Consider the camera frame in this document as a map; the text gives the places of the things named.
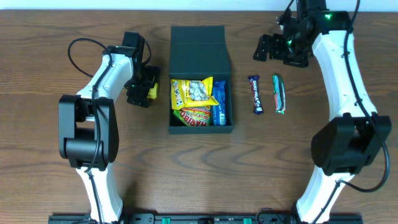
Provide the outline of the purple Dairy Milk bar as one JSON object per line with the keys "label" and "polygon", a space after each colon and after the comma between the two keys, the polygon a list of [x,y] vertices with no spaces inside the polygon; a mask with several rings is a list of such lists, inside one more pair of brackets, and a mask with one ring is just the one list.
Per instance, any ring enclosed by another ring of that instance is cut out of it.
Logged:
{"label": "purple Dairy Milk bar", "polygon": [[254,114],[258,114],[258,115],[263,114],[264,110],[262,108],[261,97],[259,94],[259,85],[258,85],[259,76],[258,75],[249,76],[248,80],[250,82],[251,89],[252,89],[252,97],[253,97],[253,102],[254,102]]}

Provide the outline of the green red candy bar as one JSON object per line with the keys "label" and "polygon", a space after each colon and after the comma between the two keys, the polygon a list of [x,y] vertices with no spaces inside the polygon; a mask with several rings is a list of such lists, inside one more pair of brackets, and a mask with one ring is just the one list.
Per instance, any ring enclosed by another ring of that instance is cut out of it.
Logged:
{"label": "green red candy bar", "polygon": [[275,73],[272,76],[273,87],[274,87],[274,101],[275,111],[280,114],[284,114],[286,110],[286,97],[285,97],[285,86],[283,78]]}

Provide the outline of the yellow Hacks candy bag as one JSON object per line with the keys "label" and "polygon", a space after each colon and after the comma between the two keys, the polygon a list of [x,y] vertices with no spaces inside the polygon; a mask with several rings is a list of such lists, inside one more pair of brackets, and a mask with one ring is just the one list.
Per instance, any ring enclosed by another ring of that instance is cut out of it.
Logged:
{"label": "yellow Hacks candy bag", "polygon": [[171,79],[170,84],[170,99],[173,110],[219,105],[215,97],[212,96],[213,77],[204,80]]}

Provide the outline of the blue Oreo cookie pack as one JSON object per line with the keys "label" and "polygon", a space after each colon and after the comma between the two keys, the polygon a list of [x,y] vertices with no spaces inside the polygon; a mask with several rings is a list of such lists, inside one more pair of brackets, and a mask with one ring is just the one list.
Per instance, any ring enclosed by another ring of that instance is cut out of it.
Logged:
{"label": "blue Oreo cookie pack", "polygon": [[218,102],[213,106],[213,125],[224,126],[226,124],[226,81],[217,81],[213,84],[212,96]]}

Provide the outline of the green Haribo gummy bag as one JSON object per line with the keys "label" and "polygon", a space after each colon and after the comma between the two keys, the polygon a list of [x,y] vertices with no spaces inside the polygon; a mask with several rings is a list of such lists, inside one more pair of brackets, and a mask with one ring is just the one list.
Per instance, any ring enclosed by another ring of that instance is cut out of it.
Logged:
{"label": "green Haribo gummy bag", "polygon": [[209,106],[182,108],[173,111],[174,116],[186,126],[209,126],[211,111]]}

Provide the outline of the dark green lidded box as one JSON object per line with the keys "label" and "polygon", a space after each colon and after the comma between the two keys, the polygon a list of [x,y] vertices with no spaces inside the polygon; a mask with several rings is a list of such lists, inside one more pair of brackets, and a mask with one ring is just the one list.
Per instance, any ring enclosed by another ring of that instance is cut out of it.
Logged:
{"label": "dark green lidded box", "polygon": [[224,26],[172,26],[170,38],[169,80],[226,82],[224,126],[189,127],[169,109],[169,134],[229,134],[234,128],[231,65],[225,42]]}

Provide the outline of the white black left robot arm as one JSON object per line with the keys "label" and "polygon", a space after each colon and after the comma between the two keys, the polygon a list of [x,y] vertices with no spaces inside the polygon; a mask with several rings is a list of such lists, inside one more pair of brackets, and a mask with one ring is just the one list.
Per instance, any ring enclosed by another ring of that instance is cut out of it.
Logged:
{"label": "white black left robot arm", "polygon": [[49,223],[126,223],[113,171],[119,149],[115,102],[122,89],[127,102],[148,107],[159,92],[160,68],[142,58],[150,46],[137,32],[125,32],[120,45],[103,48],[91,81],[58,102],[59,152],[81,177],[90,201],[87,215],[52,215]]}

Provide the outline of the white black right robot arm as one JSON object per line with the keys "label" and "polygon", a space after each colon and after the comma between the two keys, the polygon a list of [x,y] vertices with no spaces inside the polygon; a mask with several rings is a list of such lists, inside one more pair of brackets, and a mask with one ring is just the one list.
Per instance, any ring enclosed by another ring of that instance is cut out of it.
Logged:
{"label": "white black right robot arm", "polygon": [[390,170],[386,139],[391,120],[378,115],[364,86],[354,51],[355,15],[331,11],[325,0],[297,0],[296,7],[296,12],[286,9],[278,17],[280,34],[260,37],[253,58],[305,68],[309,56],[314,56],[326,88],[329,122],[312,138],[314,170],[292,211],[258,213],[257,220],[359,223],[359,215],[334,215],[331,208],[343,188],[352,186],[354,176],[370,165],[378,152],[384,154],[384,173],[371,191],[386,183]]}

